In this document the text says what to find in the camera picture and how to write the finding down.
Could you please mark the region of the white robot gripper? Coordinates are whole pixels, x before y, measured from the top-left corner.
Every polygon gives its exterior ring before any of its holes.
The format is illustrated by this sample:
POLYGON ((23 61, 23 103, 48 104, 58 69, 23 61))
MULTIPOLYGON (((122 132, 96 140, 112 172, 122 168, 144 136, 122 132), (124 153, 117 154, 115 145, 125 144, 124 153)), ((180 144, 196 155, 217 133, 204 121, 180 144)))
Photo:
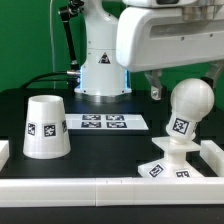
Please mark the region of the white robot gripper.
POLYGON ((131 72, 146 71, 154 100, 163 89, 156 69, 213 61, 204 79, 215 88, 224 72, 224 7, 207 21, 185 21, 179 8, 129 7, 119 18, 116 58, 131 72))

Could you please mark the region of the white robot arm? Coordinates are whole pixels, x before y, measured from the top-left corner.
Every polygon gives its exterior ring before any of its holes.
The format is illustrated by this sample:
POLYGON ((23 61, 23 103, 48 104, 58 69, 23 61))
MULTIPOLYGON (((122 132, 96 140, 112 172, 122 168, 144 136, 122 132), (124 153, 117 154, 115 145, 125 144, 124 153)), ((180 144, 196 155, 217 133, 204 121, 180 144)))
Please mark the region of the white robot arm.
POLYGON ((160 99, 164 68, 210 62, 224 71, 224 0, 84 0, 86 60, 75 94, 114 102, 131 93, 130 72, 146 74, 160 99))

